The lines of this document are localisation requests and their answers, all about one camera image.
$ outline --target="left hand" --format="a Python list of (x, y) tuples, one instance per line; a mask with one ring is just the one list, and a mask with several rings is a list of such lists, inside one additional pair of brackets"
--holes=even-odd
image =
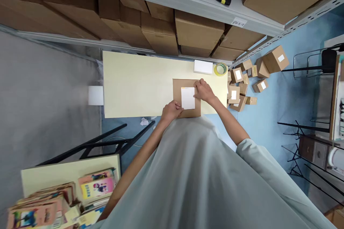
[(165, 121), (170, 124), (174, 119), (180, 116), (183, 110), (184, 108), (182, 108), (177, 101), (172, 100), (162, 110), (160, 121)]

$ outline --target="yellow tape roll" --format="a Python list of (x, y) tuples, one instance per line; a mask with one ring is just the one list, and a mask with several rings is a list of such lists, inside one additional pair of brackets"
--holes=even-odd
[(217, 76), (225, 75), (227, 70), (228, 67), (224, 63), (218, 63), (214, 68), (214, 72)]

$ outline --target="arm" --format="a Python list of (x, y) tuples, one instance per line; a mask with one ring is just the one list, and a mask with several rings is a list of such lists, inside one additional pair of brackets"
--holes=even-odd
[(196, 81), (194, 87), (197, 87), (198, 89), (198, 94), (195, 94), (195, 98), (204, 100), (215, 109), (220, 116), (228, 135), (236, 145), (238, 145), (244, 139), (250, 138), (244, 128), (214, 95), (210, 86), (203, 79)]
[(160, 122), (152, 132), (148, 140), (143, 144), (133, 161), (119, 180), (116, 188), (112, 192), (109, 202), (107, 203), (103, 213), (100, 215), (98, 221), (106, 219), (111, 211), (114, 209), (120, 198), (123, 196), (135, 176), (139, 173), (143, 165), (149, 159), (154, 150), (158, 147), (162, 135), (169, 124), (180, 114), (184, 109), (177, 101), (171, 101), (162, 110)]

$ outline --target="right hand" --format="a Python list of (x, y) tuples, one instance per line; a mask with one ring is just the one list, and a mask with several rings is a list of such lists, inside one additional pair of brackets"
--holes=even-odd
[(216, 96), (211, 90), (211, 87), (208, 83), (206, 83), (205, 80), (200, 79), (199, 81), (196, 81), (193, 86), (195, 88), (197, 87), (198, 89), (198, 93), (194, 95), (195, 98), (202, 99), (208, 104), (216, 99)]

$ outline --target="table top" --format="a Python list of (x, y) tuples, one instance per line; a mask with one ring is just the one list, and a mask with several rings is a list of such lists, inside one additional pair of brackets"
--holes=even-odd
[[(173, 99), (172, 79), (204, 78), (226, 106), (227, 73), (194, 73), (194, 62), (108, 51), (103, 51), (103, 61), (105, 118), (160, 116)], [(216, 111), (201, 101), (201, 113)]]

